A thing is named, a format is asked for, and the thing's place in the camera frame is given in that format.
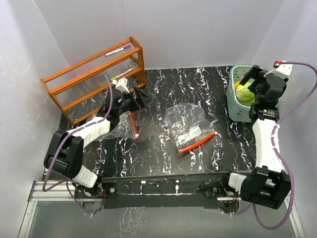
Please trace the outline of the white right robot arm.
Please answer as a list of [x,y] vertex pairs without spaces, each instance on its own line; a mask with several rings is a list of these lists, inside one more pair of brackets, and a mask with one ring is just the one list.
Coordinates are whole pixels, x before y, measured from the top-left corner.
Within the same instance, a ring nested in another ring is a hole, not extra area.
[[247,176],[232,172],[221,184],[228,197],[239,193],[242,200],[278,209],[291,190],[290,176],[276,155],[275,126],[280,119],[277,103],[286,89],[292,64],[277,61],[274,70],[257,65],[236,65],[230,70],[226,92],[228,114],[235,122],[250,122],[256,140],[256,167]]

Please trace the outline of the clear zip bag red seal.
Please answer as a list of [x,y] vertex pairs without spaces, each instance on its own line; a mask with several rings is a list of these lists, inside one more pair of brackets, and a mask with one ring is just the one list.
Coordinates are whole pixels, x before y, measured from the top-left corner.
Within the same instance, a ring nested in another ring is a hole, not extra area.
[[128,138],[138,139],[139,133],[137,131],[133,113],[130,111],[120,115],[117,126],[107,134],[98,138],[98,140],[114,139],[114,138]]

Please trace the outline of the yellow fake fruit piece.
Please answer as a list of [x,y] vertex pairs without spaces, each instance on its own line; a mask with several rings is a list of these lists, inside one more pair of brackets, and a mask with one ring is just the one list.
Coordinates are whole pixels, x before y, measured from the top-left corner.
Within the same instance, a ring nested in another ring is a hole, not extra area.
[[239,85],[240,85],[240,81],[235,82],[235,84],[234,84],[235,89],[237,89],[239,87]]

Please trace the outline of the green fake cabbage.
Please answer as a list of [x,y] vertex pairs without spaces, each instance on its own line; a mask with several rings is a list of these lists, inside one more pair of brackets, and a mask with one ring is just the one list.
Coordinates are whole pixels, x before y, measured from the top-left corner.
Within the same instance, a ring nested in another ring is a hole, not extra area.
[[237,101],[246,107],[250,107],[251,104],[255,101],[255,95],[251,92],[248,87],[251,85],[251,82],[247,82],[245,85],[239,85],[237,89],[235,89],[235,95]]

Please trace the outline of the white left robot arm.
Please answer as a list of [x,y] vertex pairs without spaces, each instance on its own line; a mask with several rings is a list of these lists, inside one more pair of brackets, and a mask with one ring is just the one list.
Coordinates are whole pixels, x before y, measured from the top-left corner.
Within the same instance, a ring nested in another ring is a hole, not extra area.
[[98,176],[83,165],[83,150],[94,140],[113,131],[122,114],[145,108],[151,102],[151,97],[138,87],[133,89],[133,93],[121,92],[120,96],[111,97],[81,127],[66,132],[58,130],[53,134],[44,158],[48,177],[51,172],[55,172],[84,186],[90,197],[101,195],[102,185],[97,182]]

